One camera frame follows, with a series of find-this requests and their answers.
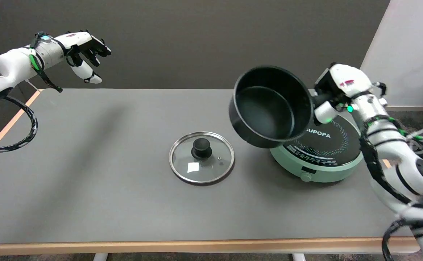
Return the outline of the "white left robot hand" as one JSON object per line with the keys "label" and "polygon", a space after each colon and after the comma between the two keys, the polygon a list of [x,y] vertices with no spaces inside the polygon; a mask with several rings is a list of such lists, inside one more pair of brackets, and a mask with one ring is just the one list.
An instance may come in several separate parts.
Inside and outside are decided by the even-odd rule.
{"label": "white left robot hand", "polygon": [[83,55],[93,66],[100,66],[98,57],[107,57],[112,54],[104,40],[92,36],[88,31],[68,33],[64,39],[69,44],[65,57],[72,71],[86,84],[100,84],[102,78],[80,55]]}

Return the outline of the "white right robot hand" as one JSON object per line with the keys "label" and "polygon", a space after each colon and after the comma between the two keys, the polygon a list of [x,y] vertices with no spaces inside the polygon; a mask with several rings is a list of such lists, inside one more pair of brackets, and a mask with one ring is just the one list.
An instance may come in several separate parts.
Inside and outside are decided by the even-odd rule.
{"label": "white right robot hand", "polygon": [[372,82],[367,75],[355,67],[333,63],[317,79],[314,117],[316,124],[327,124],[345,111],[354,99],[371,94]]}

